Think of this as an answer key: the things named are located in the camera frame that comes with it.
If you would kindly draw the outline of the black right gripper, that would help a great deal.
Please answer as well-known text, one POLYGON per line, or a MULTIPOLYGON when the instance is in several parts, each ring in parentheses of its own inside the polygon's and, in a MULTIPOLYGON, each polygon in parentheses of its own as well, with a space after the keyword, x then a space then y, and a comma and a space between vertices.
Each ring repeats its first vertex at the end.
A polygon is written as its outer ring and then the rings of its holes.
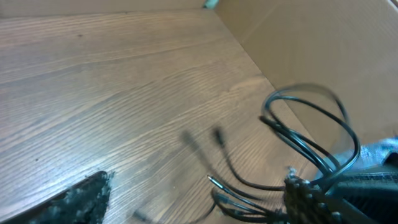
POLYGON ((397 223, 397 166, 345 172, 326 194, 346 200, 378 223, 397 223))

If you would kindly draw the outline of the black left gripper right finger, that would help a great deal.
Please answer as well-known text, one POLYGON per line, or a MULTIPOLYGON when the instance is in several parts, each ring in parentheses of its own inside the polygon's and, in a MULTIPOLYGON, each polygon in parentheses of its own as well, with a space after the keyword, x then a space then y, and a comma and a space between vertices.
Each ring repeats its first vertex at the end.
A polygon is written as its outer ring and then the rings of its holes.
POLYGON ((284 179, 287 223, 370 224, 370 218, 353 205, 324 194, 319 186, 295 173, 295 169, 289 169, 284 179))

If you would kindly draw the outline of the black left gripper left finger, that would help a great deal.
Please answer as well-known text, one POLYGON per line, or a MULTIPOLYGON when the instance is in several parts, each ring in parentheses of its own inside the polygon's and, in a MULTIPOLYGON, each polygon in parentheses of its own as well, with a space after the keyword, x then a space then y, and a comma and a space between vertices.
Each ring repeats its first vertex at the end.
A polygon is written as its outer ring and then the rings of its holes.
POLYGON ((114 174, 98 171, 1 224, 102 224, 114 174))

